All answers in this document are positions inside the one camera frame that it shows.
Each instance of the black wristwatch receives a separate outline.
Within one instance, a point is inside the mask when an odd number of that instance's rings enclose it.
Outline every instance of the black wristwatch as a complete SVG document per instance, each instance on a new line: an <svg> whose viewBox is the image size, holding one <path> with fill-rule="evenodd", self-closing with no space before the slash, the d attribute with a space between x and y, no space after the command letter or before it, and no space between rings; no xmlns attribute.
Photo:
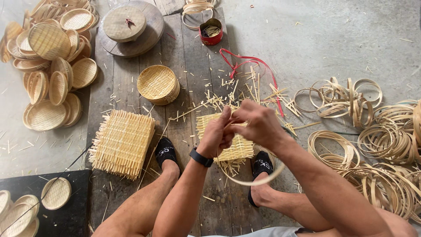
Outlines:
<svg viewBox="0 0 421 237"><path fill-rule="evenodd" d="M211 167L212 163L213 163L213 159L208 159L202 155L200 155L197 151L196 151L197 147L194 147L192 149L192 151L190 152L190 156L193 158L193 160L203 164L205 167L209 168Z"/></svg>

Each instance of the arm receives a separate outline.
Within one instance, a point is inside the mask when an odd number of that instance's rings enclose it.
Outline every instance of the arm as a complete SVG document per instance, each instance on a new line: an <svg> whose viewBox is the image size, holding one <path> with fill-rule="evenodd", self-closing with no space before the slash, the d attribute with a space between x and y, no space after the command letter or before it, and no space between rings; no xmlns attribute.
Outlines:
<svg viewBox="0 0 421 237"><path fill-rule="evenodd" d="M247 127L229 125L226 129L273 151L303 186L317 211L343 236L392 236L386 222L354 186L286 134L272 109L244 100L231 121L248 121Z"/></svg>
<svg viewBox="0 0 421 237"><path fill-rule="evenodd" d="M221 117L211 120L196 151L206 158L214 158L232 144L233 133L224 134L231 116L225 106ZM190 159L174 188L162 204L155 221L153 236L187 236L195 222L207 168Z"/></svg>

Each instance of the concrete floor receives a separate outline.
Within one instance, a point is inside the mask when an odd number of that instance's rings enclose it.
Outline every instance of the concrete floor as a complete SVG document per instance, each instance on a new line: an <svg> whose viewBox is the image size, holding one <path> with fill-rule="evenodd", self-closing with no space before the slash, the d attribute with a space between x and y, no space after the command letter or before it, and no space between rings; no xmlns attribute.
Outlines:
<svg viewBox="0 0 421 237"><path fill-rule="evenodd" d="M21 23L24 9L32 9L36 2L4 1L0 31L8 21ZM288 87L286 93L290 96L311 86L316 80L335 76L343 85L348 77L376 81L382 88L385 105L405 99L420 99L417 93L421 86L419 0L222 0L218 1L218 6L224 8L232 52L264 60L275 70L278 86ZM0 147L5 148L0 149L0 178L22 175L22 170L27 175L30 170L35 172L36 168L38 174L62 171L80 152L79 148L85 147L86 115L68 129L44 133L31 131L22 123L22 113L29 103L22 85L22 73L15 70L11 63L0 64L0 73L3 75L0 93L7 89L0 94L3 100L0 104L3 111L0 116L0 130L3 132L0 136L7 131L0 138ZM370 97L371 92L367 91L365 95ZM320 121L314 113L300 118L289 112L287 114L295 124ZM322 124L298 130L298 143L307 148L308 136L320 129L357 131L348 118L345 121L341 118L322 119ZM73 135L68 151L70 142L65 143L65 135ZM345 138L357 139L356 136ZM10 146L18 144L10 154L8 140ZM48 140L47 143L38 149L45 140ZM27 141L35 147L18 152L29 145ZM75 165L72 170L80 168ZM298 192L293 183L296 183L295 178L285 169L273 182L273 187L280 191ZM275 211L260 210L266 225L297 225Z"/></svg>

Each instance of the shorts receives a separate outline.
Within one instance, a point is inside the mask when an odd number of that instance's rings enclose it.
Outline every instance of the shorts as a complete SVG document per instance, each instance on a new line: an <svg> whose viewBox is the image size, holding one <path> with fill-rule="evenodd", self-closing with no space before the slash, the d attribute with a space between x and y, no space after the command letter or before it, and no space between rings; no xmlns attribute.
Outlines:
<svg viewBox="0 0 421 237"><path fill-rule="evenodd" d="M249 234L243 234L238 237L297 237L295 234L299 229L303 229L302 227L272 227L261 229ZM220 235L211 235L207 237L226 237Z"/></svg>

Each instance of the leg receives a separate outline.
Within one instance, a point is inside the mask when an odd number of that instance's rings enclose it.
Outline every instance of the leg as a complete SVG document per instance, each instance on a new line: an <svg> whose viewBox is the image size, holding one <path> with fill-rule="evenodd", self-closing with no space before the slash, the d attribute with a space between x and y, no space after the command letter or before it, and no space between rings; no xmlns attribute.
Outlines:
<svg viewBox="0 0 421 237"><path fill-rule="evenodd" d="M155 219L170 189L176 184L180 169L172 160L162 163L162 174L148 186L127 200L95 231L99 236L146 236L152 231Z"/></svg>
<svg viewBox="0 0 421 237"><path fill-rule="evenodd" d="M256 180L267 177L263 172ZM318 233L297 234L298 237L341 237L336 229L314 208L305 194L289 194L272 189L269 184L251 187L251 196L257 206L274 209L300 223L305 228ZM416 230L403 218L376 207L396 237L416 237Z"/></svg>

